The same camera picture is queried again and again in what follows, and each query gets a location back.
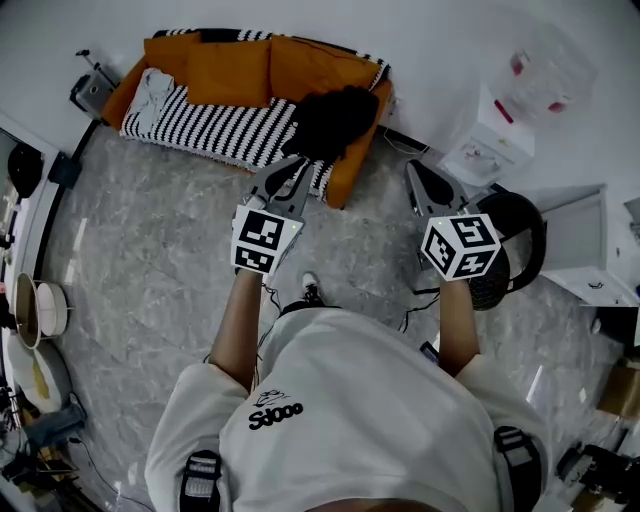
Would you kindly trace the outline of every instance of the white cabinet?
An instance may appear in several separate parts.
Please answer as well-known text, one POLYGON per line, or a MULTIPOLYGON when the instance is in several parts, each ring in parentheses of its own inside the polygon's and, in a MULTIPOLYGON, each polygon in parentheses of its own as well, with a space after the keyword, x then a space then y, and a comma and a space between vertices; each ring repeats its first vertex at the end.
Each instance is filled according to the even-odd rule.
POLYGON ((542 214, 547 255, 541 274, 591 306, 635 306, 640 247, 629 218, 607 209, 606 189, 542 214))

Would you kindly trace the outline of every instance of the white box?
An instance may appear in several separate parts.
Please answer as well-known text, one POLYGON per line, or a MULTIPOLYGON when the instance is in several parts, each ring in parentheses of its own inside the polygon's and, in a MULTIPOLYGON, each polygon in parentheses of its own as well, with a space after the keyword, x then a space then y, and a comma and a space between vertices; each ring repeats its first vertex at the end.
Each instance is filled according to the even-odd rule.
POLYGON ((533 158, 535 137, 527 125, 510 124, 480 85, 449 129, 438 134, 445 154, 438 163, 456 178, 477 187, 495 182, 533 158))
POLYGON ((238 205, 232 222, 231 264, 272 276, 304 224, 238 205))
POLYGON ((483 276, 500 248, 486 214, 432 217, 421 247, 446 281, 483 276))

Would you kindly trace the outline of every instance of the marble floor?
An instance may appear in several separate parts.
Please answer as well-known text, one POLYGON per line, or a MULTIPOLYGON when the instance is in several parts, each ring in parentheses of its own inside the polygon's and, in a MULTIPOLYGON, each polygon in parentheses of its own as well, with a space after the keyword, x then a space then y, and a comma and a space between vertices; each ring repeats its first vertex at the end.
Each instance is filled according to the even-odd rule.
MULTIPOLYGON (((271 286, 285 305, 313 269, 329 301, 398 327, 416 299, 407 282, 419 235, 399 164, 406 155, 376 137, 343 211, 313 199, 307 225, 271 286)), ((97 469, 125 496, 149 504, 147 450, 180 372, 210 348, 233 282, 230 221, 249 175, 187 153, 128 142, 100 127, 65 193, 43 278, 75 307, 56 343, 89 414, 83 439, 97 469)), ((277 314, 263 301, 261 328, 277 314)), ((554 459, 576 439, 614 442, 621 424, 595 410, 622 350, 589 330, 593 310, 544 278, 477 313, 482 349, 496 357, 547 419, 554 459)), ((407 342, 438 332, 438 306, 415 313, 407 342)), ((87 495, 105 510, 142 507, 111 492, 70 446, 87 495)), ((554 493, 566 493, 553 482, 554 493)))

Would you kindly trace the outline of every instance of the black and white striped fabric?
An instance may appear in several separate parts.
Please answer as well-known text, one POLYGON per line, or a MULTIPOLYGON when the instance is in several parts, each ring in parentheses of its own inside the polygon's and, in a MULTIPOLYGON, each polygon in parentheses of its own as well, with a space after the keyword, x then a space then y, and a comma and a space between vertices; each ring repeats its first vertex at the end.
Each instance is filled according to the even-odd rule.
MULTIPOLYGON (((194 31, 160 31, 154 37, 194 31)), ((202 34, 203 42, 257 41, 269 39, 272 35, 260 30, 198 31, 202 34)), ((340 49, 356 54, 352 50, 340 49)), ((368 54, 357 55, 380 64, 380 72, 371 88, 389 73, 389 66, 384 61, 373 59, 368 54)), ((127 112, 120 135, 126 139, 182 149, 256 172, 284 158, 281 147, 296 129, 291 121, 295 109, 295 103, 279 98, 273 98, 269 108, 191 105, 187 103, 187 88, 177 86, 167 98, 158 121, 152 125, 149 133, 140 133, 139 114, 127 112)), ((333 163, 314 162, 310 194, 326 200, 332 168, 333 163)))

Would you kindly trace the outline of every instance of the shoulder strap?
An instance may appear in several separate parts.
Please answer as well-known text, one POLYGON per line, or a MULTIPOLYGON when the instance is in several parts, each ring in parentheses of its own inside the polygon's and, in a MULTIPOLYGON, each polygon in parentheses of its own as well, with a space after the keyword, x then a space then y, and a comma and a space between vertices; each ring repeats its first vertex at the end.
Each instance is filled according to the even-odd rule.
POLYGON ((515 427, 500 427, 493 438, 502 512, 531 512, 544 485, 534 439, 515 427))
POLYGON ((218 512, 222 474, 220 455, 211 450, 195 452, 187 461, 180 488, 181 512, 218 512))

